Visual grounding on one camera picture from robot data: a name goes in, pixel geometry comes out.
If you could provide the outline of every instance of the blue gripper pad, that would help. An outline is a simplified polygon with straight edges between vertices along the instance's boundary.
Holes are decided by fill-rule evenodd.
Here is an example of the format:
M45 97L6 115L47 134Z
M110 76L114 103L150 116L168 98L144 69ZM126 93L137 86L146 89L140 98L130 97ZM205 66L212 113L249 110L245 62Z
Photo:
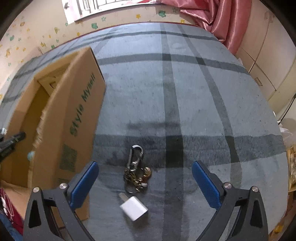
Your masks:
M80 208L99 175L99 166L95 161L89 162L81 173L69 182L67 196L72 210Z
M192 164L192 175L210 207L219 209L221 206L220 192L197 161Z

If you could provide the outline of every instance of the pink curtain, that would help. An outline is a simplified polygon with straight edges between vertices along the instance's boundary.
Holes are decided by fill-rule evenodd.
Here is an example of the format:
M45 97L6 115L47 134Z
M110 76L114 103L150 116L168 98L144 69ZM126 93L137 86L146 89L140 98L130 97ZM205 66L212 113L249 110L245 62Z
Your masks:
M214 34L235 54L246 32L252 0L161 0L193 17L197 26Z

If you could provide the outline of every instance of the cabinet handle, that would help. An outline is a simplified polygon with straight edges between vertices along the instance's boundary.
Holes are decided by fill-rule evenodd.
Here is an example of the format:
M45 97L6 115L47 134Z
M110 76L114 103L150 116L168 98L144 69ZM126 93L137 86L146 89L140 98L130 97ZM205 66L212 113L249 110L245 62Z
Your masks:
M263 84L261 83L261 81L259 80L258 77L256 77L254 80L255 80L255 82L257 83L258 86L263 86Z

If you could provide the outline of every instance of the open box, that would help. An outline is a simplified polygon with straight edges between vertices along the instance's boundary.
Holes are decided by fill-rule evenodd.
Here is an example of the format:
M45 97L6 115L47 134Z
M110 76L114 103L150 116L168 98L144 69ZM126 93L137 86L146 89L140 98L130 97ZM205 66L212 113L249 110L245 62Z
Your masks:
M6 138L20 131L27 137L1 163L0 179L23 218L32 188L45 190L67 183L91 159L104 92L102 73L87 47L44 68L22 93ZM35 154L29 161L31 151ZM84 220L89 217L88 210L87 198L76 213ZM54 214L63 226L57 210Z

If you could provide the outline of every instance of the patterned wallpaper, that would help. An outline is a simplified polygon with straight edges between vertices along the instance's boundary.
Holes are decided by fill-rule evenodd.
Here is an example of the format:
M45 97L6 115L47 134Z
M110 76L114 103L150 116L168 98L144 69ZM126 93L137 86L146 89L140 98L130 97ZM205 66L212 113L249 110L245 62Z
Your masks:
M194 24L178 8L165 5L114 9L68 24L61 0L34 0L0 40L0 102L17 70L32 57L102 28L150 21Z

